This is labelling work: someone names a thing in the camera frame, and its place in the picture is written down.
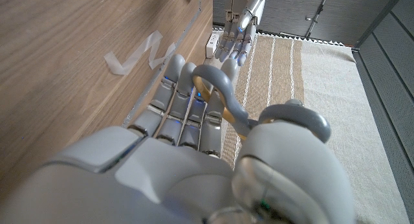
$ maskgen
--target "white ribbon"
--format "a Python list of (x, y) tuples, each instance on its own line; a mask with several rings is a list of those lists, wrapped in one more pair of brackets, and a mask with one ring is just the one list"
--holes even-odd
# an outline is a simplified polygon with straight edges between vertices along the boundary
[(155, 54), (160, 47), (162, 39), (162, 34), (159, 31), (154, 31), (150, 34), (144, 42), (133, 52), (128, 59), (121, 65), (121, 63), (116, 58), (115, 54), (111, 51), (108, 52), (104, 58), (105, 61), (108, 63), (109, 68), (113, 74), (119, 75), (126, 75), (131, 72), (132, 68), (138, 63), (138, 60), (141, 59), (143, 53), (145, 53), (149, 48), (151, 48), (151, 52), (149, 53), (149, 66), (151, 69), (154, 69), (157, 65), (161, 64), (165, 58), (175, 50), (175, 44), (172, 43), (165, 54), (165, 56), (155, 59)]

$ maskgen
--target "electrical outlet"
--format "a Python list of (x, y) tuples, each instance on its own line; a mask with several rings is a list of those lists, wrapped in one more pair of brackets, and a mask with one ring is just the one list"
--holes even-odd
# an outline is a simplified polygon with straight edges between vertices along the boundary
[(206, 58), (214, 57), (214, 53), (219, 47), (219, 38), (220, 35), (218, 34), (212, 34), (212, 36), (210, 36), (206, 46)]

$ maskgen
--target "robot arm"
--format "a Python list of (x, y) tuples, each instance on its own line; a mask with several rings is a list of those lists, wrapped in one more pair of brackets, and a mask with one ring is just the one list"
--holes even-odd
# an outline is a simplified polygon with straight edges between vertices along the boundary
[(252, 48), (266, 0), (226, 0), (226, 24), (215, 57), (237, 59), (242, 66)]
[[(298, 100), (248, 119), (232, 87), (238, 68), (174, 55), (128, 129), (51, 158), (0, 202), (0, 223), (354, 223), (351, 185), (324, 145), (327, 121)], [(243, 139), (234, 170), (218, 159), (222, 118)]]

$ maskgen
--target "striped rug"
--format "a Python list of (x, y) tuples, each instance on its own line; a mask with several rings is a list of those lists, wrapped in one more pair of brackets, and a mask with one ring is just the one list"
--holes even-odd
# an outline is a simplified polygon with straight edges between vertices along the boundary
[[(234, 87), (252, 119), (290, 98), (321, 113), (332, 128), (327, 147), (351, 181), (358, 223), (409, 223), (349, 47), (258, 35)], [(225, 120), (221, 142), (222, 159), (234, 167), (242, 145)]]

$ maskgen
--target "wood grain surface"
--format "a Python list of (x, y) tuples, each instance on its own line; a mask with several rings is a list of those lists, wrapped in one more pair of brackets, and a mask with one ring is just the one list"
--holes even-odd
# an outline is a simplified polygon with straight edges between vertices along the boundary
[[(158, 30), (159, 58), (198, 9), (198, 0), (0, 0), (0, 199), (69, 143), (125, 119), (155, 70), (146, 52), (129, 75), (113, 75), (106, 53), (123, 63)], [(203, 61), (211, 20), (203, 0), (193, 26), (203, 33), (177, 49), (185, 58)]]

